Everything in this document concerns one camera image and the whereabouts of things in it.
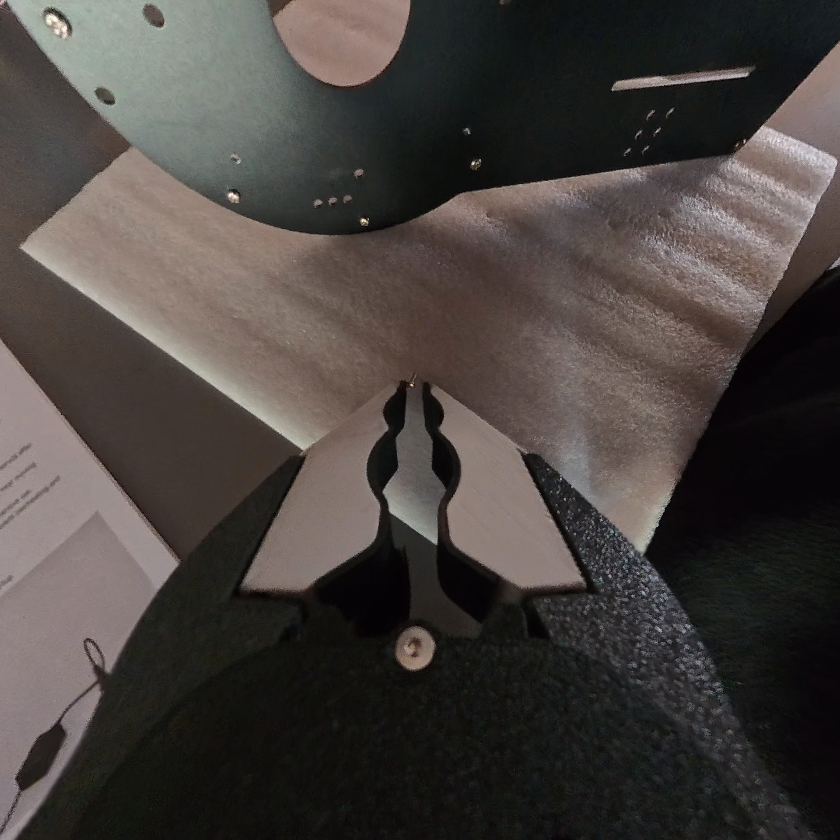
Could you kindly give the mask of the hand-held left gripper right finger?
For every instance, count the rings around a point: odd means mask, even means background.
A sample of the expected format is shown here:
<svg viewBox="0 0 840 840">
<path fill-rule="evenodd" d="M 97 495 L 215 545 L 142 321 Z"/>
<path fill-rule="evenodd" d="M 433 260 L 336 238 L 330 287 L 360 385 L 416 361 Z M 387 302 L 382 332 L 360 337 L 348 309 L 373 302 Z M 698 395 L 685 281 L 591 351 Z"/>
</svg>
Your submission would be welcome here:
<svg viewBox="0 0 840 840">
<path fill-rule="evenodd" d="M 448 596 L 585 592 L 587 580 L 508 437 L 441 388 L 423 384 L 437 507 L 437 577 Z"/>
</svg>

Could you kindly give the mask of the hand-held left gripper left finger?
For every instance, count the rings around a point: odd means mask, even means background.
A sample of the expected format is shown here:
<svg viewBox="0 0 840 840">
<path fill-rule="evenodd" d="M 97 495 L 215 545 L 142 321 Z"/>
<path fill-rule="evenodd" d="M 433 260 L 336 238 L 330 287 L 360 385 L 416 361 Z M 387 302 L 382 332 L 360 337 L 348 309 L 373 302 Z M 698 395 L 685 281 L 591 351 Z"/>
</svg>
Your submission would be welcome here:
<svg viewBox="0 0 840 840">
<path fill-rule="evenodd" d="M 392 383 L 308 447 L 240 584 L 248 594 L 303 594 L 387 540 L 384 490 L 398 469 L 407 384 Z"/>
</svg>

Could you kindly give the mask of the black metal base plate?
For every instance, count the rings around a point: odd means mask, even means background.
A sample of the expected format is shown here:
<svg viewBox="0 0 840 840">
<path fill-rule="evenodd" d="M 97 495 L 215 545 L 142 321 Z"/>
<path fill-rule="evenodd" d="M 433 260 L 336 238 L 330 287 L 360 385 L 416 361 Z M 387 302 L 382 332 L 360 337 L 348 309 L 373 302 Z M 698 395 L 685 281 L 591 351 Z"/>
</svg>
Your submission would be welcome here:
<svg viewBox="0 0 840 840">
<path fill-rule="evenodd" d="M 461 193 L 734 152 L 838 43 L 838 2 L 411 2 L 351 87 L 268 2 L 9 2 L 132 146 L 235 214 L 311 235 Z"/>
</svg>

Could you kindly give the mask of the white foam sheet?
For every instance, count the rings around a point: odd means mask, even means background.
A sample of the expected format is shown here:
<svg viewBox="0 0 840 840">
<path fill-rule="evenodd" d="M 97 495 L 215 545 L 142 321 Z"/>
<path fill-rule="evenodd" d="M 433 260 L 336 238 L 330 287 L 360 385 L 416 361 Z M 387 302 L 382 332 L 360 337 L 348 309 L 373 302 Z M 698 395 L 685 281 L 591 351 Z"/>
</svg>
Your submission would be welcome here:
<svg viewBox="0 0 840 840">
<path fill-rule="evenodd" d="M 762 125 L 725 155 L 318 235 L 132 146 L 24 251 L 302 448 L 415 371 L 643 550 L 834 167 Z"/>
</svg>

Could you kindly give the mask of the person's black top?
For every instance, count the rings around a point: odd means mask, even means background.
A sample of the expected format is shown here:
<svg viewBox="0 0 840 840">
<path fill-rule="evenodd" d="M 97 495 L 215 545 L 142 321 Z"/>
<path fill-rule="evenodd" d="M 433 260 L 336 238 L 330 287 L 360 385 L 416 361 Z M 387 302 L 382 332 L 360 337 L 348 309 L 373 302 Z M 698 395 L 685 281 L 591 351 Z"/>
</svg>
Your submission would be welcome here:
<svg viewBox="0 0 840 840">
<path fill-rule="evenodd" d="M 746 353 L 646 551 L 742 728 L 839 834 L 839 268 Z"/>
</svg>

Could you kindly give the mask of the instruction booklet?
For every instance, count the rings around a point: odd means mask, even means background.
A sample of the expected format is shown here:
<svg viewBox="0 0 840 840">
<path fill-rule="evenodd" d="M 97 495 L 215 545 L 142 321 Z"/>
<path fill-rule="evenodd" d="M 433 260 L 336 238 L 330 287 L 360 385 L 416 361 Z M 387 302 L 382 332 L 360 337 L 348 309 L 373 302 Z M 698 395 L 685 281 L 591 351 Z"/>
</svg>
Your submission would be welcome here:
<svg viewBox="0 0 840 840">
<path fill-rule="evenodd" d="M 15 838 L 177 558 L 1 349 L 1 817 Z"/>
</svg>

